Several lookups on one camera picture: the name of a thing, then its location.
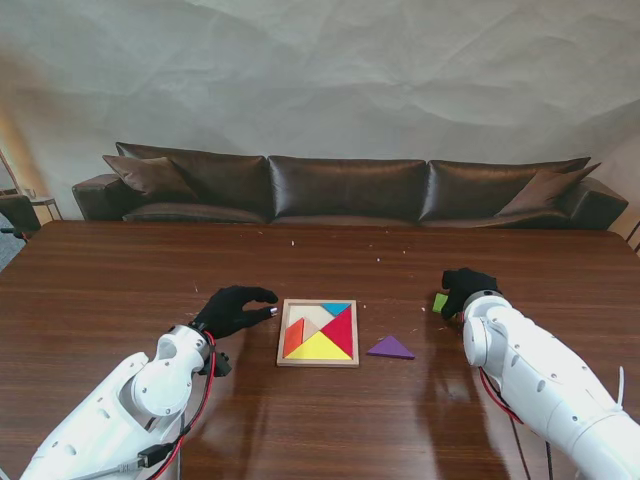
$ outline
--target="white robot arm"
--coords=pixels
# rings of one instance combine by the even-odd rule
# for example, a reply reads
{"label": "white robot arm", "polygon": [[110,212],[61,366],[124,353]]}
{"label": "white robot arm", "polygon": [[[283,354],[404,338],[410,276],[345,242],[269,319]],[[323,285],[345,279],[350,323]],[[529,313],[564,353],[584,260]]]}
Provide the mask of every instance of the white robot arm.
{"label": "white robot arm", "polygon": [[[136,353],[120,363],[45,439],[21,479],[133,480],[164,461],[143,477],[158,478],[202,413],[213,377],[231,370],[228,357],[215,351],[214,337],[278,312],[276,307],[245,310],[253,301],[275,304],[278,297],[260,287],[220,289],[189,326],[175,326],[160,337],[152,361]],[[178,428],[196,372],[206,374],[204,394],[193,418]]]}
{"label": "white robot arm", "polygon": [[498,292],[471,295],[463,318],[469,364],[527,426],[588,479],[640,479],[640,426],[622,409],[622,371],[616,402],[578,355]]}
{"label": "white robot arm", "polygon": [[[134,479],[154,455],[164,460],[176,449],[169,435],[180,433],[175,427],[193,375],[215,358],[211,343],[205,333],[178,325],[160,337],[152,361],[144,353],[125,359],[51,432],[21,479]],[[153,445],[158,453],[149,458],[145,450]]]}

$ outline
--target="sofa armrest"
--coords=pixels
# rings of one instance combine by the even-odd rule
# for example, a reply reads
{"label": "sofa armrest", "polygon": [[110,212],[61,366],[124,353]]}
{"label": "sofa armrest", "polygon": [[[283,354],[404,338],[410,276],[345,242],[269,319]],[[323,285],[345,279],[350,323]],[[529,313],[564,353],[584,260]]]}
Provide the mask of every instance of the sofa armrest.
{"label": "sofa armrest", "polygon": [[0,196],[0,214],[7,217],[16,232],[33,233],[40,230],[40,220],[31,201],[24,195]]}
{"label": "sofa armrest", "polygon": [[563,198],[560,208],[569,216],[569,228],[606,230],[629,202],[595,178],[585,178]]}
{"label": "sofa armrest", "polygon": [[85,220],[122,220],[138,206],[133,190],[112,173],[74,185],[73,196]]}

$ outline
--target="black glove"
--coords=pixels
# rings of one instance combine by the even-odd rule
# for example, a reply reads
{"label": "black glove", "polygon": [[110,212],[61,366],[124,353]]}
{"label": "black glove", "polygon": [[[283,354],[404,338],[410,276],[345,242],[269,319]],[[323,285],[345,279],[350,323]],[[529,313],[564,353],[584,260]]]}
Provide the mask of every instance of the black glove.
{"label": "black glove", "polygon": [[190,325],[208,331],[213,338],[224,338],[271,318],[271,307],[243,310],[247,303],[253,301],[277,303],[278,297],[272,291],[260,287],[234,285],[221,288]]}
{"label": "black glove", "polygon": [[441,311],[445,320],[460,313],[467,299],[476,292],[489,290],[502,293],[498,290],[498,282],[494,277],[469,268],[445,271],[442,275],[442,288],[449,290],[449,299]]}

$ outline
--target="red triangle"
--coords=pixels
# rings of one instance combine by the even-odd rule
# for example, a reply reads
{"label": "red triangle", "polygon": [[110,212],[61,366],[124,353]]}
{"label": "red triangle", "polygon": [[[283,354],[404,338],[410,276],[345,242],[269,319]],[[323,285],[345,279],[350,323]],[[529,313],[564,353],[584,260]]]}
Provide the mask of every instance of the red triangle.
{"label": "red triangle", "polygon": [[351,307],[343,310],[320,330],[347,355],[353,358],[353,334],[351,331]]}
{"label": "red triangle", "polygon": [[287,357],[291,352],[302,344],[302,329],[304,327],[304,318],[288,327],[284,332],[284,347],[282,356]]}

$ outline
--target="red cable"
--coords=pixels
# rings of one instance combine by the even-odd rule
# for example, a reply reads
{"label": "red cable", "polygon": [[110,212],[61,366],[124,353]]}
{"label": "red cable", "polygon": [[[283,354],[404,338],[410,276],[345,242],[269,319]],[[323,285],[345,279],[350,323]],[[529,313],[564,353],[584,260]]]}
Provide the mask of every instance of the red cable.
{"label": "red cable", "polygon": [[[209,339],[209,345],[214,347],[216,345],[216,341],[213,339],[213,335],[211,335],[209,332],[203,332],[203,333]],[[207,402],[209,401],[209,396],[211,395],[211,387],[213,386],[213,378],[214,378],[213,375],[215,370],[216,370],[216,355],[215,355],[215,352],[211,352],[211,370],[209,373],[209,375],[211,376],[210,376],[210,380],[207,382],[207,391],[204,394],[205,395],[204,402],[202,403],[202,409],[199,412],[196,412],[196,416],[193,417],[193,419],[191,420],[190,422],[191,425],[196,424],[196,422],[198,421],[198,418],[200,418],[200,415],[202,415],[202,412],[204,412]],[[169,460],[167,460],[167,462],[163,465],[163,467],[160,470],[158,470],[156,473],[154,473],[151,476],[151,480],[160,478],[160,476],[167,470],[167,468],[169,468],[169,465],[171,465],[171,462],[173,462],[176,458],[176,455],[178,455],[178,452],[180,451],[180,447],[182,447],[183,441],[184,441],[184,436],[181,437],[180,440],[178,440],[178,443],[176,444],[176,448],[173,449],[173,452],[171,453]]]}
{"label": "red cable", "polygon": [[518,417],[518,415],[516,415],[513,412],[513,410],[505,407],[504,404],[500,400],[498,400],[498,398],[494,395],[494,393],[489,389],[489,385],[487,385],[487,380],[484,378],[484,375],[482,375],[482,372],[480,373],[480,380],[482,381],[482,386],[486,390],[487,394],[489,394],[489,397],[491,398],[491,400],[493,400],[495,404],[498,405],[498,407],[500,407],[504,411],[504,413],[506,413],[511,418],[513,418],[516,422],[524,425],[524,422],[520,420],[520,417]]}

